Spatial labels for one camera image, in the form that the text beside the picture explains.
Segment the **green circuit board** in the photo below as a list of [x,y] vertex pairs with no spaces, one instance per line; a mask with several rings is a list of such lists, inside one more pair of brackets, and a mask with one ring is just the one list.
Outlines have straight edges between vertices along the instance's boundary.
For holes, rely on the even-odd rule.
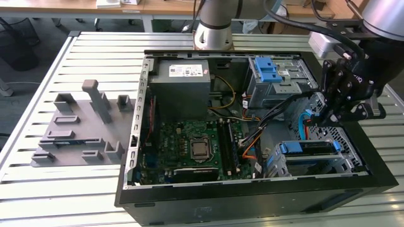
[[[222,161],[219,153],[219,143],[215,128],[215,121],[206,122],[177,122],[161,123],[155,169],[163,171],[153,171],[147,174],[147,178],[154,183],[163,183],[163,172],[177,168],[205,168],[213,167],[218,169],[218,180],[235,180],[250,178],[249,163],[238,165],[239,172],[226,175],[222,170]],[[233,138],[237,141],[242,138],[241,125],[238,121],[230,123]],[[194,160],[191,157],[190,144],[194,141],[207,141],[209,157],[205,160]]]

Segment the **black computer chassis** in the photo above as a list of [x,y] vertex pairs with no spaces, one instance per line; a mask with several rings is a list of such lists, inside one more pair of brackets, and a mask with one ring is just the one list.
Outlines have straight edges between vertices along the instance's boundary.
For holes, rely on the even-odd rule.
[[[222,52],[229,53],[298,54],[315,81],[321,81],[321,66],[310,52]],[[302,177],[286,181],[257,179],[253,183],[122,190],[122,159],[114,206],[122,207],[142,226],[327,212],[358,197],[379,193],[398,185],[358,123],[343,123],[342,128],[369,175],[317,179]]]

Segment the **slotted aluminum table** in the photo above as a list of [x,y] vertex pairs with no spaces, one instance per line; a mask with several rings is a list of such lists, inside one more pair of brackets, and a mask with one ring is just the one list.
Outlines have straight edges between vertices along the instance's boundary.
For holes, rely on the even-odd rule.
[[[310,51],[305,35],[234,35],[235,50]],[[0,152],[0,226],[131,227],[131,217],[113,206],[118,165],[29,166],[45,132],[58,92],[89,99],[81,92],[85,79],[98,81],[107,98],[135,98],[143,50],[191,49],[187,34],[90,33],[67,37],[49,72]],[[404,110],[386,87],[379,102],[387,116],[362,121],[370,141],[399,185],[366,196],[329,213],[193,224],[202,226],[404,226]]]

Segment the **ram slot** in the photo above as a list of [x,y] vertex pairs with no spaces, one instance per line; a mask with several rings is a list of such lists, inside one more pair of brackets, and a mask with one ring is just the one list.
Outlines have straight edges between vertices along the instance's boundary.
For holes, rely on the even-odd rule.
[[235,165],[231,154],[231,135],[229,134],[229,124],[217,122],[218,147],[221,156],[222,172],[225,175],[231,175],[235,172]]
[[234,138],[233,138],[233,130],[231,130],[231,123],[230,121],[227,120],[226,121],[226,127],[227,127],[227,135],[229,135],[229,138],[230,138],[230,156],[231,156],[231,159],[233,159],[233,173],[238,173],[239,172],[239,162],[238,162],[238,155],[237,155],[237,144],[235,144],[235,141],[234,141]]

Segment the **motherboard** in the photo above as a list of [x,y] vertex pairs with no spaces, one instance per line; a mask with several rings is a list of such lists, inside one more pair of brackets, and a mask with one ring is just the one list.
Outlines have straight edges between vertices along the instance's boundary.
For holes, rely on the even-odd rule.
[[161,123],[157,151],[143,154],[145,184],[250,178],[250,166],[238,159],[239,122]]

